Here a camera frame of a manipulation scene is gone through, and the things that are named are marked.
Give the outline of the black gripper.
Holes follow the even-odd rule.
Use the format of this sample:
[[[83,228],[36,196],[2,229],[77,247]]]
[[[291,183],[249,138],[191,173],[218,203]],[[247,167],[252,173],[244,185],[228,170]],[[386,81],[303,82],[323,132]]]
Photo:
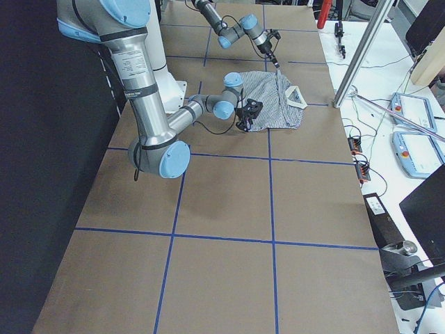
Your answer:
[[[249,132],[253,125],[253,120],[259,115],[259,103],[248,102],[242,108],[238,108],[238,129],[242,132]]]
[[[276,69],[280,68],[280,64],[278,63],[273,53],[272,43],[270,42],[269,38],[264,38],[259,42],[259,51],[268,59],[270,59],[271,63],[275,66]]]

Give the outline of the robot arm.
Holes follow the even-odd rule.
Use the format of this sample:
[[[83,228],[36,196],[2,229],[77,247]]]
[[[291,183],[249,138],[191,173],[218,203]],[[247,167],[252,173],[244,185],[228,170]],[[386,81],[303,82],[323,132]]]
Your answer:
[[[106,46],[136,118],[129,159],[138,172],[177,178],[188,168],[189,146],[177,136],[203,113],[226,120],[242,105],[243,78],[230,72],[219,95],[194,95],[168,115],[152,64],[164,56],[154,1],[57,1],[60,32]]]
[[[221,17],[211,5],[211,1],[192,1],[192,4],[215,31],[218,36],[218,43],[223,49],[230,48],[236,41],[246,35],[252,45],[261,53],[260,58],[269,60],[277,69],[280,67],[271,42],[273,38],[279,42],[281,35],[278,30],[270,29],[267,31],[254,14],[245,15],[240,20],[235,19],[235,25],[229,26],[224,17]]]

